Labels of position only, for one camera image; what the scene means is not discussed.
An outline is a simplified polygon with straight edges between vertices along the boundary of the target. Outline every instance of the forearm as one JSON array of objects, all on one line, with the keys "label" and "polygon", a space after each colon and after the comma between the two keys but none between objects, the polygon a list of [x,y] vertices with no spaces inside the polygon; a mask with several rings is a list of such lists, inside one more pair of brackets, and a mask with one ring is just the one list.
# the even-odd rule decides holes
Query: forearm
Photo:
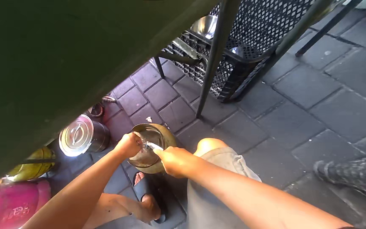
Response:
[{"label": "forearm", "polygon": [[253,229],[336,229],[350,226],[298,198],[203,159],[187,177],[205,187]]},{"label": "forearm", "polygon": [[124,159],[124,154],[115,148],[64,187],[22,228],[82,228]]}]

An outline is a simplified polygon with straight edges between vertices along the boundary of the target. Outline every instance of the black plastic crate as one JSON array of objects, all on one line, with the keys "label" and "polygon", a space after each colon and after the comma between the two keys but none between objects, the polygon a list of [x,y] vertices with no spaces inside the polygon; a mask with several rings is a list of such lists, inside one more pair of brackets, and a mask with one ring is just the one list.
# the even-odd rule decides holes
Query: black plastic crate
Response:
[{"label": "black plastic crate", "polygon": [[[233,100],[261,69],[282,37],[295,26],[313,1],[242,0],[210,92],[221,102]],[[211,10],[210,15],[218,15],[218,12],[217,5]],[[183,32],[180,39],[199,53],[209,56],[210,39],[190,30]],[[242,57],[230,51],[238,46],[244,50]],[[172,43],[165,48],[165,51],[188,56]],[[174,63],[202,85],[205,75],[203,64],[190,66],[175,61]]]}]

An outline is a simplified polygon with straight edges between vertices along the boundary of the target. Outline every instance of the hand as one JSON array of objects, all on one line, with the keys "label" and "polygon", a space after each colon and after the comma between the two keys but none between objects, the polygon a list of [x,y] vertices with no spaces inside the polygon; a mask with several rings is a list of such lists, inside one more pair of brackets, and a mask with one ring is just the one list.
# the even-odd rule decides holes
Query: hand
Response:
[{"label": "hand", "polygon": [[122,139],[115,146],[114,151],[117,151],[130,158],[135,156],[142,149],[142,140],[134,133],[124,134]]},{"label": "hand", "polygon": [[169,146],[165,150],[153,150],[162,160],[166,173],[176,178],[187,177],[194,170],[197,161],[201,158],[189,153],[185,149]]}]

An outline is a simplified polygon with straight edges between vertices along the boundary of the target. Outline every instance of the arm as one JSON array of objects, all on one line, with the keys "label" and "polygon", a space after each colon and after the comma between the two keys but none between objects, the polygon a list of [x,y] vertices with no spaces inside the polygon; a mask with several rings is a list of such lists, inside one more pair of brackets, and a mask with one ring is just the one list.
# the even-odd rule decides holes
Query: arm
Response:
[{"label": "arm", "polygon": [[23,229],[82,228],[119,164],[136,155],[141,139],[126,134],[115,148],[49,200]]},{"label": "arm", "polygon": [[350,224],[288,193],[169,147],[156,151],[168,174],[205,187],[253,229],[338,229]]}]

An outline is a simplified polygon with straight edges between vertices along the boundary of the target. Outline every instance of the pink gas cylinder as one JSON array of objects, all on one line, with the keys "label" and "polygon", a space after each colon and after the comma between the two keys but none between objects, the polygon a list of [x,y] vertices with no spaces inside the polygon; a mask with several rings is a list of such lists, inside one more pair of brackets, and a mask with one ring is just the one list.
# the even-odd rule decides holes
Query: pink gas cylinder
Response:
[{"label": "pink gas cylinder", "polygon": [[18,229],[50,199],[47,180],[0,184],[0,229]]}]

